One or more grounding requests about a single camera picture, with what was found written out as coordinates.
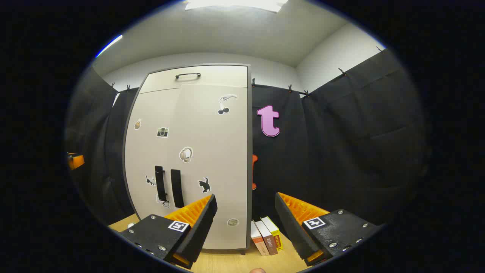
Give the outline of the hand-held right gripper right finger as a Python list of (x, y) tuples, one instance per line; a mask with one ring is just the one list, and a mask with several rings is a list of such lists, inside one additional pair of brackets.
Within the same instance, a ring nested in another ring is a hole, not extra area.
[(329, 212), (280, 192), (274, 207), (287, 238), (309, 267), (336, 260), (381, 230), (347, 210)]

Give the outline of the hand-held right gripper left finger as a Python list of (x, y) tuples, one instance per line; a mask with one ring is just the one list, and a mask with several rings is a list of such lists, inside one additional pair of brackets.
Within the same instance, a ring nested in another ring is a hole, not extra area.
[(203, 248), (217, 212), (214, 194), (166, 215), (151, 214), (120, 233), (157, 259), (190, 269)]

